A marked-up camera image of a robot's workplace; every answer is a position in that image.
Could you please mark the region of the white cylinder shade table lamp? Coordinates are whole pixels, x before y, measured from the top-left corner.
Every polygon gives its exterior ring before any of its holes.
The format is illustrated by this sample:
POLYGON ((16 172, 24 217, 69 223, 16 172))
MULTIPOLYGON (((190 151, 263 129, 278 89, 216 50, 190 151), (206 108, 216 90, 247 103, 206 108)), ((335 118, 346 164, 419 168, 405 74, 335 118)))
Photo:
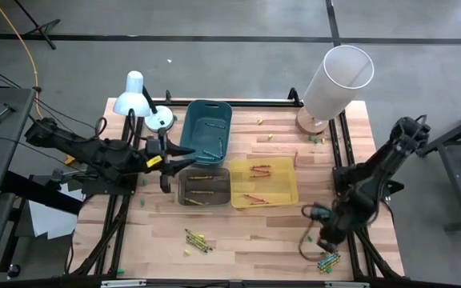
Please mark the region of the white cylinder shade table lamp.
POLYGON ((374 75, 374 63, 364 50, 349 45, 328 50, 302 96, 295 125, 304 134, 321 134, 374 75))

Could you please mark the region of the teal plastic bin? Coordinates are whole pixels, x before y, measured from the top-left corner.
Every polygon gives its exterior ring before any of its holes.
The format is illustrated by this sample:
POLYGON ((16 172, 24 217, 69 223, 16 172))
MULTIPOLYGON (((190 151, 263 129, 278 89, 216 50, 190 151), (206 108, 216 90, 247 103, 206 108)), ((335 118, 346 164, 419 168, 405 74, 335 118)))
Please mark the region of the teal plastic bin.
POLYGON ((226 102, 195 100, 186 110, 180 145, 195 150, 189 157, 196 159, 196 165, 216 167, 221 166, 225 160, 231 132, 233 110, 226 102), (225 130, 206 126, 205 123, 214 123, 225 126, 225 130), (223 158, 217 161, 200 161, 196 155, 206 155, 202 151, 208 150, 219 154, 218 138, 223 143, 223 158))

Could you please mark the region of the yellow crayon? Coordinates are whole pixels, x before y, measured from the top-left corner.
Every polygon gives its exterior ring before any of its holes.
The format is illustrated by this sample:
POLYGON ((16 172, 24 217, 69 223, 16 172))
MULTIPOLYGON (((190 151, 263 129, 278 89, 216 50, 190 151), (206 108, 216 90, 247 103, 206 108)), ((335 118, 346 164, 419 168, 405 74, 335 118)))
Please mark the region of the yellow crayon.
POLYGON ((328 262, 325 265, 319 267, 321 273, 326 273, 327 268, 334 268, 339 263, 338 259, 335 259, 333 262, 328 262))

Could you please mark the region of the black tripod stand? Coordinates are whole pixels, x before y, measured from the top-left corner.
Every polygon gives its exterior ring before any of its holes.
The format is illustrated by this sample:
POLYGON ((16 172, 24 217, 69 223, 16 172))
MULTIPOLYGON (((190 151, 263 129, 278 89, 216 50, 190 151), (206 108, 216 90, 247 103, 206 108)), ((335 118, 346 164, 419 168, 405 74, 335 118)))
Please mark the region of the black tripod stand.
POLYGON ((46 43, 52 50, 56 50, 57 46, 52 42, 51 38, 49 37, 48 31, 56 27, 61 22, 61 20, 57 18, 53 21, 46 22, 44 24, 39 25, 35 21, 34 17, 29 13, 29 11, 24 7, 24 5, 20 3, 19 0, 13 0, 13 1, 18 6, 18 8, 24 13, 24 15, 31 21, 31 23, 34 25, 34 28, 32 30, 26 32, 26 35, 28 36, 39 35, 43 40, 46 41, 46 43))

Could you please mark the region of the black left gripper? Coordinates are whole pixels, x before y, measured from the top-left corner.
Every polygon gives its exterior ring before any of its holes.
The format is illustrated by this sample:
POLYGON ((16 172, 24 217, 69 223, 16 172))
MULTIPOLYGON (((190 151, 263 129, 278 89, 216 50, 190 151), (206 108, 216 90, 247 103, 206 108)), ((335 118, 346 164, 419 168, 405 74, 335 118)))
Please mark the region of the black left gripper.
MULTIPOLYGON (((171 192, 169 177, 174 177, 181 170, 196 163, 194 158, 172 160, 170 162, 168 159, 168 142, 166 129, 160 128, 157 138, 152 136, 146 138, 145 148, 147 157, 149 158, 147 162, 150 163, 147 166, 151 170, 158 170, 160 172, 160 188, 165 194, 171 192)), ((170 155, 172 157, 193 154, 194 152, 195 150, 192 148, 177 146, 174 143, 170 144, 170 155)))

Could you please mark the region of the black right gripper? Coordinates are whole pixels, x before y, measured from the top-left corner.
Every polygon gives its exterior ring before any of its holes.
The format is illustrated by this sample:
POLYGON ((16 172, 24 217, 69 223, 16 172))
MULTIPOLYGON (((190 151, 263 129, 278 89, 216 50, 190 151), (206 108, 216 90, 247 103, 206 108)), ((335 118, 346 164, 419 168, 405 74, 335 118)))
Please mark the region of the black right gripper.
MULTIPOLYGON (((319 231, 318 246, 326 253, 333 254, 337 246, 342 243, 351 231, 350 222, 342 215, 334 213, 325 206, 314 205, 311 208, 311 219, 320 222, 323 226, 319 231)), ((311 228, 306 228, 298 242, 299 255, 308 262, 318 262, 318 257, 311 257, 303 251, 303 245, 311 228)))

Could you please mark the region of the white gooseneck desk lamp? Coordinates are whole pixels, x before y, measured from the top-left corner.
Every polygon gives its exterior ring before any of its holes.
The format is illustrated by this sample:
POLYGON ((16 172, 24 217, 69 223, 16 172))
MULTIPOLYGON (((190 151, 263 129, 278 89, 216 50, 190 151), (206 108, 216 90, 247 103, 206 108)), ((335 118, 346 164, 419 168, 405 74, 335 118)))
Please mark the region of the white gooseneck desk lamp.
POLYGON ((129 110, 143 118, 146 127, 152 132, 158 132, 161 128, 169 130, 174 124, 171 109, 154 103, 145 87, 142 73, 137 70, 127 74, 126 88, 117 97, 113 107, 113 112, 120 115, 128 115, 129 110))

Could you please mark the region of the grey translucent plastic bin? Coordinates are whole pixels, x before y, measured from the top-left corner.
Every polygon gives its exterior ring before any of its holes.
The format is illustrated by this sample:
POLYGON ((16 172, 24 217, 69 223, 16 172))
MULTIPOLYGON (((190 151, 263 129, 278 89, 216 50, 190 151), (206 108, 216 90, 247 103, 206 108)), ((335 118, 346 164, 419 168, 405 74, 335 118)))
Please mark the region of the grey translucent plastic bin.
POLYGON ((177 202, 182 206, 206 207, 222 206, 231 200, 230 172, 224 168, 218 169, 189 169, 183 170, 178 175, 177 202), (190 176, 211 175, 209 180, 188 180, 190 176), (189 194, 192 190, 214 191, 214 194, 189 194), (184 198, 191 198, 199 202, 205 202, 205 206, 185 202, 184 198))

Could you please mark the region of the white paper sheets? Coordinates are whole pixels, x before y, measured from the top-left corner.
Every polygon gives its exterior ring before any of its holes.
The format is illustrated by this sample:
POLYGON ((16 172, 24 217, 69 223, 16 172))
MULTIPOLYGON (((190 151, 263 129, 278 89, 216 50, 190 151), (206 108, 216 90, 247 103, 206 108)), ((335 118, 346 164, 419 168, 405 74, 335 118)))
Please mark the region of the white paper sheets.
POLYGON ((52 239, 74 231, 78 220, 74 214, 32 201, 29 201, 29 206, 35 237, 45 234, 48 239, 52 239))

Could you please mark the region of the yellow translucent plastic bin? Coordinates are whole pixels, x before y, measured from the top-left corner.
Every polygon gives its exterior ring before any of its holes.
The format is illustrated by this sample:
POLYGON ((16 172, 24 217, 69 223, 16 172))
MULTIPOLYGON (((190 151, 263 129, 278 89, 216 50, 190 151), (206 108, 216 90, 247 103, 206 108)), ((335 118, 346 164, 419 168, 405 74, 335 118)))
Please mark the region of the yellow translucent plastic bin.
POLYGON ((230 201, 236 209, 268 206, 289 206, 299 201, 294 163, 291 158, 251 158, 229 162, 230 201), (250 166, 267 164, 269 174, 250 170, 250 166), (249 194, 269 202, 268 205, 250 205, 249 194))

